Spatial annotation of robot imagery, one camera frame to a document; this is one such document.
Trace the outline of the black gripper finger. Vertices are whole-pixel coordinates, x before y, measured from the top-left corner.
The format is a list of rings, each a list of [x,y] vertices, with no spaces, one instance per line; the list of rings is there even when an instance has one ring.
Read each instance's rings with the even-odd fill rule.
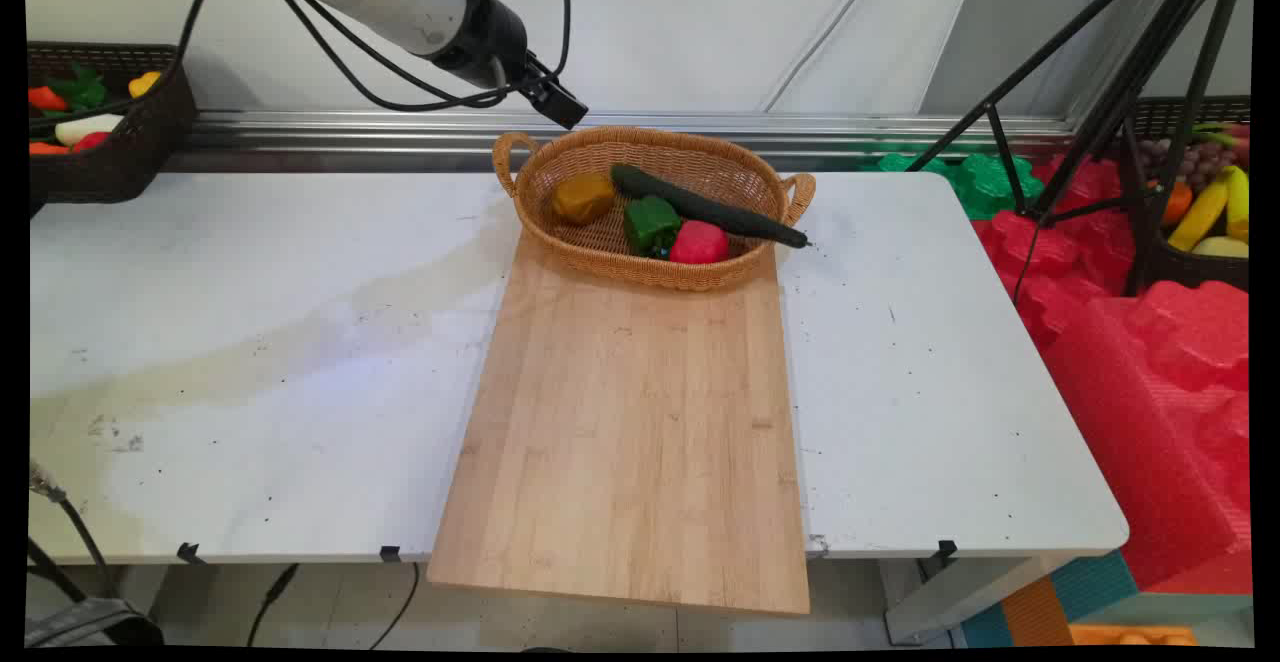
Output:
[[[535,111],[564,131],[572,131],[582,120],[582,102],[568,92],[557,77],[522,79],[517,92]]]
[[[545,119],[584,119],[589,108],[570,93],[538,58],[526,58],[522,96]]]

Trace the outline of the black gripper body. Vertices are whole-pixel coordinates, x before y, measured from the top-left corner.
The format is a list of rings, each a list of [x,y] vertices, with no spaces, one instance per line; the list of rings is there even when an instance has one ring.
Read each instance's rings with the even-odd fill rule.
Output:
[[[530,79],[527,33],[518,15],[499,0],[465,1],[460,28],[431,52],[431,64],[485,91]]]

